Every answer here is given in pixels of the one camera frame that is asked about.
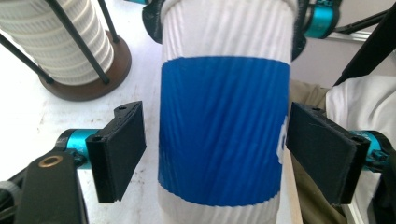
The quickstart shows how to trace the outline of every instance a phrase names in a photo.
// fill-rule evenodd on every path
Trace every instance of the brown spool base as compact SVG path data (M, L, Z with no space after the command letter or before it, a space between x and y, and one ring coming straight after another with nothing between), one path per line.
M48 84L44 78L39 77L43 86L54 95L68 101L89 101L114 91L128 76L132 65L132 56L128 45L121 37L119 37L120 42L116 44L112 41L111 33L106 31L106 34L114 49L113 64L106 72L110 79L108 84L103 83L99 78L81 86L67 86L56 81Z

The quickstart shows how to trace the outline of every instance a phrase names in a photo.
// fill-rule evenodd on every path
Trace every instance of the blue band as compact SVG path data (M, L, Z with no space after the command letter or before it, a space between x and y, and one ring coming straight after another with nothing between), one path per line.
M276 149L290 67L246 57L163 65L159 182L185 201L238 206L280 191Z

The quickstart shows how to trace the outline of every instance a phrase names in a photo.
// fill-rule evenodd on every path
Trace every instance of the wire spool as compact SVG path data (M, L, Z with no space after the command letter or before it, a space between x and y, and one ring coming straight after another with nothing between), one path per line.
M0 29L55 80L55 84L49 85L40 78L55 95L66 100L84 101L117 88L131 66L126 43L123 40L118 44L109 41L90 0L59 0L58 3L102 70L112 77L111 85L94 84L101 82L97 72L46 1L0 1ZM116 66L118 69L111 71L116 55L120 58L120 54L126 57L123 59L126 62L121 62L121 67Z

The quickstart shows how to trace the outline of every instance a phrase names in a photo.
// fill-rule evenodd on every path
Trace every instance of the white table surface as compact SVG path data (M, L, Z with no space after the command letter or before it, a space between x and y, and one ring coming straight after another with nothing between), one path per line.
M32 70L0 46L0 180L9 179L51 150L63 131L102 129L114 118L114 108L143 101L147 149L122 202L99 204L91 171L78 173L91 223L161 224L157 169L162 46L147 35L141 20L143 6L122 0L106 3L119 36L130 48L133 65L125 81L104 97L80 103L62 100L48 92ZM97 12L103 20L100 10ZM282 178L277 223L301 223L293 175L289 166L284 171L287 172Z

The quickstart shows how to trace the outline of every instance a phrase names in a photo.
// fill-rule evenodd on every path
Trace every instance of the black support pole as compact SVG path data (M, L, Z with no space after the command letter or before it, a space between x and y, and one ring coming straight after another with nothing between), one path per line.
M385 58L396 49L396 4L376 26L363 46L335 82L339 85L351 77L369 75Z
M37 66L32 60L30 60L26 55L21 52L17 47L15 47L11 42L9 42L3 35L0 34L0 43L13 53L17 58L19 58L23 63L35 71L39 76L43 77L47 83L53 83L52 77L50 77L46 72L44 72L40 67Z
M375 14L374 16L368 17L364 20L357 21L354 23L351 23L346 26L342 27L337 27L334 29L334 32L340 33L340 34L345 34L345 35L350 35L352 33L355 33L359 30L365 29L367 27L370 27L372 25L376 25L382 21L382 19L385 18L389 11L385 10L380 13Z
M119 37L117 36L116 29L114 28L114 24L113 21L111 20L110 14L108 13L105 0L98 0L98 2L100 8L102 9L103 15L105 16L108 29L110 30L111 36L113 37L113 42L117 44L120 42L120 40Z
M108 84L110 80L108 79L107 75L103 71L100 64L96 61L95 57L92 55L90 49L88 48L87 44L85 44L84 40L82 39L81 35L78 33L76 27L73 25L73 22L67 17L64 9L59 5L59 3L55 0L46 0L49 6L52 8L53 12L56 14L58 19L64 25L67 32L72 36L78 47L81 49L82 53L84 53L85 57L88 59L90 64L92 65L93 69L102 79L105 84Z

